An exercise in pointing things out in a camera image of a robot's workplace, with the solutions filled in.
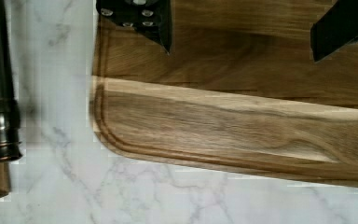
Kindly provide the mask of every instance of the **white marble surface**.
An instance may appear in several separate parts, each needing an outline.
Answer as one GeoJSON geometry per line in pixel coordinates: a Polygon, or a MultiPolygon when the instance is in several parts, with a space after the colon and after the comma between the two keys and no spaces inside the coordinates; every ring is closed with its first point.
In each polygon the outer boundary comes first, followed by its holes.
{"type": "Polygon", "coordinates": [[[90,0],[7,0],[25,157],[0,224],[358,224],[358,189],[114,155],[94,137],[90,0]]]}

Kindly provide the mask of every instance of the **gray marble veining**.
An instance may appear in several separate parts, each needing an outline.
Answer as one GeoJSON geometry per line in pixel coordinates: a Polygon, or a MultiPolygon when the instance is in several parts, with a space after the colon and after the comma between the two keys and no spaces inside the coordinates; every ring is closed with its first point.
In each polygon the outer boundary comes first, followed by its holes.
{"type": "Polygon", "coordinates": [[[25,157],[0,224],[358,224],[358,189],[135,161],[99,143],[89,0],[7,0],[25,157]]]}

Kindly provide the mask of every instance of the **marble countertop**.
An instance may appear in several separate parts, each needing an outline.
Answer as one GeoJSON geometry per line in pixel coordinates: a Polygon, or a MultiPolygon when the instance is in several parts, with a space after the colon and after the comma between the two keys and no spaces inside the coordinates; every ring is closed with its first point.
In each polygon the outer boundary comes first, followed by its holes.
{"type": "Polygon", "coordinates": [[[88,112],[90,0],[7,0],[23,116],[0,224],[358,224],[358,189],[135,161],[107,150],[88,112]]]}

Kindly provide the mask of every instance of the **wooden cutting board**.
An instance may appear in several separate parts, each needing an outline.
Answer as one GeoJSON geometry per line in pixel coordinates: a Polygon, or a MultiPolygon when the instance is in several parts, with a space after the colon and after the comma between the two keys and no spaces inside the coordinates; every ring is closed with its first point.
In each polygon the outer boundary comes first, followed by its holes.
{"type": "Polygon", "coordinates": [[[175,2],[171,56],[101,18],[94,131],[135,159],[358,187],[358,43],[311,57],[332,5],[175,2]]]}

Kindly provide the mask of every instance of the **rivet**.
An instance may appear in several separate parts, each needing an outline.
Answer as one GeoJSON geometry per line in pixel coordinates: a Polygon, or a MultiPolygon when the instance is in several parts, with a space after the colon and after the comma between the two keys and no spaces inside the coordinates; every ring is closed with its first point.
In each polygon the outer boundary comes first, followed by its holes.
{"type": "Polygon", "coordinates": [[[154,23],[152,21],[144,21],[144,22],[142,22],[142,25],[143,26],[153,26],[154,23]]]}
{"type": "Polygon", "coordinates": [[[124,27],[132,27],[133,23],[132,22],[123,22],[123,26],[124,27]]]}
{"type": "Polygon", "coordinates": [[[101,8],[101,14],[103,16],[112,16],[113,15],[113,11],[107,8],[101,8]]]}
{"type": "Polygon", "coordinates": [[[132,2],[133,2],[133,4],[138,5],[138,6],[146,4],[146,0],[133,0],[132,2]]]}
{"type": "Polygon", "coordinates": [[[151,16],[153,16],[153,14],[154,14],[153,11],[150,11],[150,10],[147,10],[147,9],[144,9],[144,10],[142,11],[142,15],[143,15],[143,16],[146,16],[146,17],[151,17],[151,16]]]}

